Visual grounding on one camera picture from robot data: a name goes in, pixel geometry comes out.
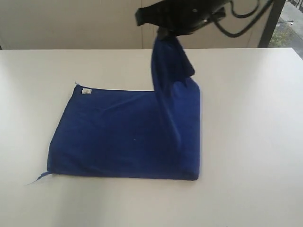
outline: white tabletop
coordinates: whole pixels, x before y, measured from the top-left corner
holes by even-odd
[[[187,50],[203,91],[196,182],[47,176],[75,82],[152,90],[150,50],[0,52],[1,227],[302,227],[303,61]]]

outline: microfiber towel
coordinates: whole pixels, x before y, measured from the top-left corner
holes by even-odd
[[[154,91],[76,85],[50,143],[46,174],[196,180],[200,90],[194,73],[177,38],[157,38]]]

